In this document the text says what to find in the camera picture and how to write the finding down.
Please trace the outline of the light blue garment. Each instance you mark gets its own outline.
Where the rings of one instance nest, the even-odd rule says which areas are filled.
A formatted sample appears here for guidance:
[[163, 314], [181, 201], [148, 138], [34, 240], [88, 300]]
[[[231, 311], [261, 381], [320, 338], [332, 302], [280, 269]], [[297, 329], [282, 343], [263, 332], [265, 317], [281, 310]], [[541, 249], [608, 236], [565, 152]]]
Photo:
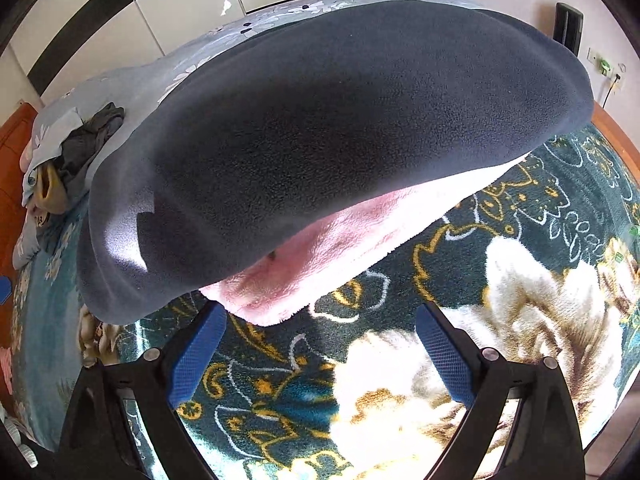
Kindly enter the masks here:
[[62, 154], [62, 143], [70, 133], [84, 122], [76, 107], [66, 108], [61, 114], [51, 115], [42, 110], [32, 126], [28, 164], [23, 171], [22, 205], [26, 206], [35, 191], [37, 168]]

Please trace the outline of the white wardrobe with black stripe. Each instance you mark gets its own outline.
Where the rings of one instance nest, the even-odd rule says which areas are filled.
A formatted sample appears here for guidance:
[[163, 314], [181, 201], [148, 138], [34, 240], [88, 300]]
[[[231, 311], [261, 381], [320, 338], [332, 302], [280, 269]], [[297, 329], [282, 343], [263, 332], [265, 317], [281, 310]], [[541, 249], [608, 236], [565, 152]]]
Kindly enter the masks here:
[[8, 48], [50, 103], [86, 79], [155, 61], [243, 15], [239, 0], [36, 0]]

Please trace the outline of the orange wooden headboard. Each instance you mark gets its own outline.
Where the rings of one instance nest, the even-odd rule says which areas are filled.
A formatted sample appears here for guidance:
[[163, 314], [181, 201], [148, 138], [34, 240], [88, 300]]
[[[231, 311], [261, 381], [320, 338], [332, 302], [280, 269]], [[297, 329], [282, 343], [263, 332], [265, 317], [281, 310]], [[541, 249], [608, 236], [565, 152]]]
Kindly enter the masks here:
[[36, 117], [37, 112], [32, 104], [23, 103], [1, 125], [1, 347], [6, 349], [10, 345], [16, 275], [12, 255], [26, 214], [22, 206], [24, 172], [20, 160], [26, 145], [32, 140], [32, 125]]

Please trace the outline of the white wall socket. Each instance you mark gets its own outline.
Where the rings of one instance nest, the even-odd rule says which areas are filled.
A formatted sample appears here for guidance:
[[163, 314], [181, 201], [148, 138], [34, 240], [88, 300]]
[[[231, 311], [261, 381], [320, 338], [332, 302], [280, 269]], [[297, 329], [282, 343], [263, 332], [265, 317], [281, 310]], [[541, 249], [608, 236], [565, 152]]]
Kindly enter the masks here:
[[588, 49], [587, 61], [594, 66], [600, 76], [608, 80], [608, 85], [613, 87], [613, 93], [623, 90], [627, 73], [627, 67], [624, 63], [614, 62], [612, 58], [601, 54], [595, 48]]

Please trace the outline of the grey daisy print quilt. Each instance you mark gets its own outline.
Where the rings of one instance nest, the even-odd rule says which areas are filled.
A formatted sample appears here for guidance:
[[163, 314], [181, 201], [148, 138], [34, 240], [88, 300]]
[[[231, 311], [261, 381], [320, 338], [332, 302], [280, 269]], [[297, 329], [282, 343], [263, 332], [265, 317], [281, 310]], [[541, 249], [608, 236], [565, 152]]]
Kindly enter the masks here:
[[[262, 32], [307, 18], [316, 18], [332, 11], [394, 0], [298, 0], [278, 4], [218, 27], [211, 32], [178, 47], [174, 52], [153, 62], [131, 67], [101, 70], [91, 78], [81, 78], [66, 84], [64, 92], [44, 110], [51, 115], [61, 114], [66, 108], [76, 107], [82, 120], [91, 118], [109, 102], [125, 109], [125, 122], [99, 154], [104, 159], [119, 148], [169, 93], [215, 56], [242, 44]], [[480, 4], [469, 0], [419, 0], [451, 4], [480, 10]]]

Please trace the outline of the black and white fleece jacket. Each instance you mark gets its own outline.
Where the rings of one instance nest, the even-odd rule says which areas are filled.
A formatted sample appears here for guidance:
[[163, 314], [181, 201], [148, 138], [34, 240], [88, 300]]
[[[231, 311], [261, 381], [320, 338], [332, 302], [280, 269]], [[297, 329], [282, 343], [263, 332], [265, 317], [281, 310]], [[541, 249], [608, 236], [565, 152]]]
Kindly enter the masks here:
[[81, 296], [132, 323], [337, 211], [525, 158], [592, 110], [576, 56], [501, 13], [394, 0], [270, 29], [198, 68], [99, 166]]

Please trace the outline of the tan yellow plush garment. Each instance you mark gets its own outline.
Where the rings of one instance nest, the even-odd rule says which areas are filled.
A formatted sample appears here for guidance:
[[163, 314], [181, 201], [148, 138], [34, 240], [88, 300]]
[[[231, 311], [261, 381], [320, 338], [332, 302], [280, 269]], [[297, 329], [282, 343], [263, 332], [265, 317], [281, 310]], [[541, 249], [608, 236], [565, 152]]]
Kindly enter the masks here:
[[68, 208], [66, 188], [53, 165], [45, 162], [37, 167], [34, 192], [35, 206], [49, 214], [65, 214]]

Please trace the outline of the dark grey crumpled garment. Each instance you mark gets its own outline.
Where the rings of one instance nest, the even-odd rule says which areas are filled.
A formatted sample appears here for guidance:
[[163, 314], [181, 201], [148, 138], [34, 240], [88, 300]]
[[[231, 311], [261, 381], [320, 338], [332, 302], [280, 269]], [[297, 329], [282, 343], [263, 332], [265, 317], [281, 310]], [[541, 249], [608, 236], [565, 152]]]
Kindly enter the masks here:
[[55, 159], [54, 168], [66, 191], [67, 209], [73, 208], [84, 196], [89, 166], [122, 126], [125, 116], [123, 107], [109, 102], [62, 143], [62, 154]]

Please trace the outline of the teal floral bed blanket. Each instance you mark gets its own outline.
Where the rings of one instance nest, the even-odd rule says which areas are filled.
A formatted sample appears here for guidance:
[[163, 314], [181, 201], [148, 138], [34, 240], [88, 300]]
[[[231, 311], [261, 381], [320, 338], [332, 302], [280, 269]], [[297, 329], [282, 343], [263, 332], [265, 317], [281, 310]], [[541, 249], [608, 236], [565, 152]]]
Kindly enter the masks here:
[[509, 360], [555, 358], [590, 442], [639, 373], [639, 189], [603, 132], [546, 142], [280, 325], [230, 316], [180, 422], [221, 479], [419, 478], [464, 414], [425, 301]]

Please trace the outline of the pink folded blanket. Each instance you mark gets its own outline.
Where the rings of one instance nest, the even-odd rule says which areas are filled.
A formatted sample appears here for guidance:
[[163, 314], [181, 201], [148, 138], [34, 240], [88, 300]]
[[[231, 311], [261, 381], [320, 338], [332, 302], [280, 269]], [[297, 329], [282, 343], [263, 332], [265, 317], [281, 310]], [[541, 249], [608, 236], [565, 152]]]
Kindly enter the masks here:
[[303, 229], [249, 268], [201, 289], [258, 326], [271, 326], [340, 287], [523, 157], [402, 188], [337, 211]]

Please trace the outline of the black wall panel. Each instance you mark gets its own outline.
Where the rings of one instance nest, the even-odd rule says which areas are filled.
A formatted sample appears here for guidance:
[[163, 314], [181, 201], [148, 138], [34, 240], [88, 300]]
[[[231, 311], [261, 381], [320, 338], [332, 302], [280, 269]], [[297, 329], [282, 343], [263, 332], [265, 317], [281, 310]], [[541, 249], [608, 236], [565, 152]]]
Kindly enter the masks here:
[[582, 41], [584, 14], [564, 2], [555, 3], [552, 39], [566, 47], [575, 56], [579, 55]]

